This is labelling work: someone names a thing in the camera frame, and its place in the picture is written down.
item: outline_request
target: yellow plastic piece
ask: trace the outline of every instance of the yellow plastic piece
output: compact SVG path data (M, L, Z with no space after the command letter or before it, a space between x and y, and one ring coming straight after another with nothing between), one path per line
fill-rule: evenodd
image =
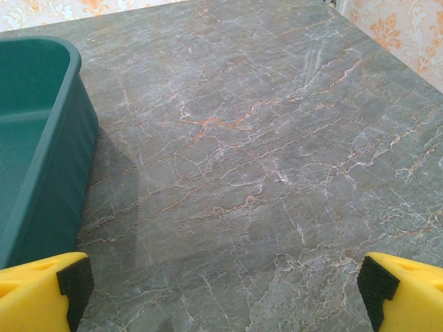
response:
M366 256L400 280L383 303L379 332L443 331L443 268L378 252Z
M86 256L70 252L0 270L0 331L69 332L57 272Z

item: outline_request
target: black rubber pad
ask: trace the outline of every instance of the black rubber pad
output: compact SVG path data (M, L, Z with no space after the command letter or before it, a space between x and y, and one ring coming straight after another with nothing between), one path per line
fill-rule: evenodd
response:
M66 318L71 332L75 332L94 288L89 257L58 271L57 278L61 294L68 297L69 309Z
M394 297L399 282L400 280L371 257L365 257L357 285L375 332L379 331L384 319L383 302Z

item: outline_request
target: green plastic container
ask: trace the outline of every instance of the green plastic container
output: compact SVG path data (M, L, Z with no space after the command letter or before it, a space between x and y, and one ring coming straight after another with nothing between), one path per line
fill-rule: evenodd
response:
M0 39L0 269L75 248L98 131L63 39Z

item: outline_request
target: orange floral pattern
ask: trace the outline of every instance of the orange floral pattern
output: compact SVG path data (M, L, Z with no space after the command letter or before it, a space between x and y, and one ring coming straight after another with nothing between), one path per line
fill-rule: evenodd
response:
M181 0L0 0L0 32Z
M443 92L443 0L347 0L341 14Z

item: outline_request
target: marble countertop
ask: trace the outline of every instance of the marble countertop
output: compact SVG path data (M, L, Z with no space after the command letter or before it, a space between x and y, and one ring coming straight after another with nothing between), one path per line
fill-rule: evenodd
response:
M443 266L443 95L320 0L2 33L74 43L100 119L81 332L369 332L380 251Z

